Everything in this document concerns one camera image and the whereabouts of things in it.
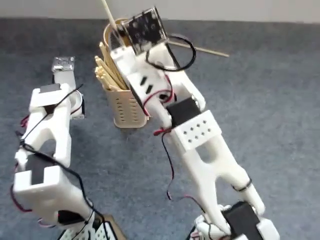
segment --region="white plastic part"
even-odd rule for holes
[[[221,129],[210,110],[175,127],[171,137],[181,153],[195,149],[214,136],[220,135]]]
[[[70,166],[71,160],[71,136],[69,134],[71,96],[63,100],[46,119],[43,117],[47,114],[44,106],[59,103],[71,91],[67,83],[62,83],[60,89],[49,92],[41,92],[40,88],[34,89],[29,106],[27,129],[22,136],[24,142],[35,150],[39,150],[47,140],[54,139],[53,157],[65,167]],[[83,222],[60,225],[58,211],[68,210],[80,214],[85,220],[88,220],[90,216],[94,219],[94,214],[85,202],[82,191],[70,183],[61,167],[57,165],[39,169],[43,171],[43,182],[32,184],[33,173],[31,170],[26,170],[30,154],[32,153],[22,147],[15,154],[20,172],[14,175],[14,194],[24,199],[32,212],[46,223],[80,231]]]
[[[129,90],[109,91],[106,97],[112,108],[114,124],[118,128],[142,128],[147,123],[147,116]]]
[[[203,116],[207,116],[208,121],[210,120],[210,122],[204,123],[202,121],[201,124],[201,122],[198,121],[198,118],[202,119]],[[204,136],[204,142],[200,138],[195,139],[196,137],[192,133],[193,131],[191,128],[197,132],[197,135],[199,135],[199,133],[207,133],[208,129],[212,128],[209,133],[213,132],[213,134],[210,135],[209,138],[205,138]],[[194,137],[192,142],[188,142],[188,140],[191,139],[188,137],[188,132],[189,135]],[[185,163],[197,186],[200,204],[202,207],[204,207],[209,220],[220,230],[226,234],[230,234],[230,228],[228,227],[228,224],[223,217],[217,203],[215,182],[217,178],[222,177],[235,188],[241,189],[248,184],[250,178],[248,177],[246,171],[238,165],[233,157],[224,138],[221,135],[221,130],[217,122],[213,116],[209,115],[208,111],[206,111],[201,115],[174,128],[169,136],[175,143],[183,162]],[[200,143],[206,146],[206,149],[210,155],[210,162],[204,162],[199,156],[199,153],[196,150],[196,147],[199,146],[197,141],[201,141]],[[265,206],[253,184],[242,191],[241,196],[244,200],[254,206],[259,215],[264,213]]]
[[[231,206],[219,205],[220,211],[225,211],[229,209]],[[259,231],[263,240],[280,240],[280,235],[274,226],[273,222],[269,219],[259,217],[260,222],[256,225],[257,230]],[[226,236],[224,232],[222,232],[215,225],[209,224],[206,222],[206,217],[203,215],[198,216],[194,220],[195,232],[199,235],[200,240],[220,240],[222,237]],[[241,235],[235,240],[246,240],[247,237]]]
[[[280,235],[271,220],[263,218],[256,227],[258,228],[258,231],[261,234],[263,240],[280,239]]]
[[[131,47],[121,47],[113,50],[111,56],[128,86],[134,90],[141,102],[158,90],[168,89],[163,72],[146,63],[145,54],[136,57]],[[165,67],[173,66],[173,60],[164,44],[159,44],[150,50],[149,61],[161,63]],[[205,109],[204,97],[184,71],[166,72],[166,74],[172,83],[178,101],[192,97],[201,111]],[[142,83],[143,77],[147,77],[145,83]],[[152,86],[152,90],[146,93],[145,85]],[[153,96],[145,104],[145,108],[152,117],[160,122],[161,127],[165,129],[172,127],[171,116],[158,95]],[[264,203],[254,185],[247,186],[250,178],[233,157],[210,111],[175,127],[168,138],[170,143],[175,144],[197,186],[198,199],[207,213],[209,222],[216,225],[219,230],[227,235],[230,234],[230,228],[217,203],[215,182],[219,177],[236,189],[244,188],[240,192],[242,198],[256,209],[259,216],[264,213]],[[209,152],[211,159],[208,163],[204,162],[197,152],[196,148],[201,145],[204,145]]]
[[[60,88],[61,90],[44,93],[40,93],[40,88],[33,90],[29,106],[28,124],[22,139],[25,139],[25,143],[31,145],[35,150],[39,150],[47,140],[54,139],[56,142],[54,158],[64,166],[69,167],[71,155],[71,136],[69,134],[70,99],[66,98],[54,109],[50,117],[41,121],[46,115],[43,106],[59,103],[72,91],[66,83],[61,84]],[[20,149],[16,153],[15,158],[22,170],[25,169],[27,155],[28,153],[24,149]]]
[[[127,85],[134,90],[142,103],[153,95],[145,104],[145,109],[151,116],[160,121],[161,127],[165,129],[170,128],[172,126],[171,117],[165,106],[159,101],[159,95],[163,93],[168,94],[168,91],[171,89],[163,71],[157,70],[146,63],[145,53],[136,56],[132,47],[119,47],[111,51],[110,55]],[[150,50],[149,61],[162,64],[167,68],[174,67],[174,62],[164,43]],[[205,108],[206,102],[204,97],[184,71],[167,72],[166,74],[172,83],[174,93],[178,94],[179,100],[193,96],[199,105],[199,109],[203,110]],[[155,94],[161,90],[167,90],[167,92]]]
[[[43,221],[55,225],[58,223],[58,211],[68,210],[89,219],[92,210],[88,207],[82,191],[70,183],[59,166],[44,169],[43,183],[31,184],[32,171],[17,172],[14,175],[13,191],[16,196],[25,199],[32,211]],[[83,222],[70,224],[66,228],[78,231]]]

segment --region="utensil holder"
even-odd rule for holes
[[[114,125],[121,129],[142,128],[146,125],[147,116],[130,90],[104,90],[114,114]]]

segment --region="hole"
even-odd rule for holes
[[[200,158],[203,162],[209,164],[212,162],[213,158],[210,156],[210,152],[208,151],[205,144],[202,144],[196,148],[196,151],[198,152]]]

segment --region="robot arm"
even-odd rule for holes
[[[131,25],[123,23],[122,27],[139,28],[143,21],[148,24],[148,12],[130,19]],[[130,30],[126,31],[129,39],[134,37],[130,35]],[[136,42],[144,43],[146,39]],[[145,49],[148,52],[138,54],[140,48],[136,49],[133,40],[131,44],[113,50],[111,57],[142,109],[169,132],[168,142],[175,146],[188,169],[197,187],[197,199],[205,210],[205,215],[195,222],[201,236],[212,240],[223,236],[237,240],[280,239],[273,223],[262,218],[264,203],[246,171],[233,157],[212,112],[205,110],[206,102],[199,90],[184,71],[158,70],[146,61],[146,54],[149,54],[149,62],[166,68],[173,67],[166,43],[158,42],[155,46],[149,44],[152,47]],[[206,147],[210,155],[209,162],[201,159],[197,151],[199,146]],[[243,201],[229,209],[222,209],[217,203],[217,178],[230,183]]]
[[[54,66],[58,66],[59,61],[63,63],[62,60],[65,64],[70,63],[70,59],[59,58]],[[33,90],[27,128],[21,138],[35,151],[39,151],[46,141],[54,140],[53,152],[47,154],[52,154],[66,168],[71,162],[70,119],[83,113],[82,95],[75,90],[72,78],[73,63],[70,67],[72,69],[62,68],[54,72],[55,83]],[[17,151],[15,160],[17,171],[13,193],[24,199],[37,216],[48,224],[72,230],[74,236],[84,225],[92,225],[95,219],[93,210],[82,191],[69,181],[59,165],[45,161],[24,147]]]

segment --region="black component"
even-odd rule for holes
[[[150,62],[149,61],[149,51],[146,52],[145,54],[145,62],[148,63],[149,65],[153,66],[155,69],[159,69],[159,70],[162,70],[162,71],[167,71],[167,72],[179,72],[179,71],[182,71],[182,70],[186,70],[188,68],[190,68],[192,66],[192,64],[194,64],[195,60],[196,60],[196,57],[197,57],[197,51],[194,47],[194,45],[192,44],[191,41],[189,41],[186,37],[184,36],[181,36],[181,35],[175,35],[175,34],[170,34],[168,35],[170,38],[173,38],[173,39],[179,39],[179,40],[182,40],[184,42],[186,42],[191,50],[192,50],[192,58],[191,60],[184,66],[178,66],[176,69],[172,69],[172,68],[166,68],[160,64],[156,64],[156,63],[153,63],[153,62]]]
[[[49,85],[45,85],[45,86],[40,87],[41,94],[54,92],[57,90],[61,90],[60,83],[54,83],[54,84],[49,84]]]
[[[50,114],[54,113],[56,105],[52,104],[52,105],[47,105],[47,106],[43,106],[43,107],[44,107],[46,114],[50,115]]]
[[[31,171],[31,185],[43,184],[45,168],[50,166],[53,166],[53,164],[43,161],[38,155],[30,154],[25,164],[25,170]]]
[[[143,11],[121,25],[136,55],[142,54],[168,39],[155,7]]]
[[[166,95],[166,94],[160,94],[159,95],[159,99],[161,99],[161,100],[165,100],[165,99],[167,99],[169,96],[168,95]]]
[[[58,223],[61,225],[70,225],[84,222],[85,219],[78,213],[68,210],[58,211]]]
[[[201,114],[200,109],[192,97],[173,103],[167,106],[166,109],[172,117],[173,128]]]
[[[131,90],[132,95],[134,96],[136,102],[137,102],[137,103],[139,104],[139,106],[143,109],[143,108],[144,108],[144,107],[143,107],[143,104],[142,104],[140,98],[138,97],[137,93],[135,92],[134,88],[133,88],[131,85],[130,85],[130,90]]]
[[[248,182],[244,187],[242,187],[242,188],[240,188],[240,189],[236,189],[234,186],[232,186],[232,188],[233,188],[234,190],[236,190],[237,192],[243,192],[244,190],[246,190],[247,188],[249,188],[249,187],[251,186],[251,184],[252,184],[252,179],[250,178],[250,179],[249,179],[249,182]]]
[[[142,86],[143,84],[145,84],[147,81],[147,77],[146,76],[143,76],[141,82],[140,82],[140,86]]]
[[[145,93],[149,94],[153,87],[154,87],[153,85],[149,85],[148,88],[146,89]]]
[[[84,95],[82,95],[82,114],[83,116],[86,115],[86,108],[85,108],[85,98],[84,98]]]
[[[248,240],[263,240],[257,229],[259,218],[249,203],[239,201],[222,214],[230,225],[231,239],[244,234]]]

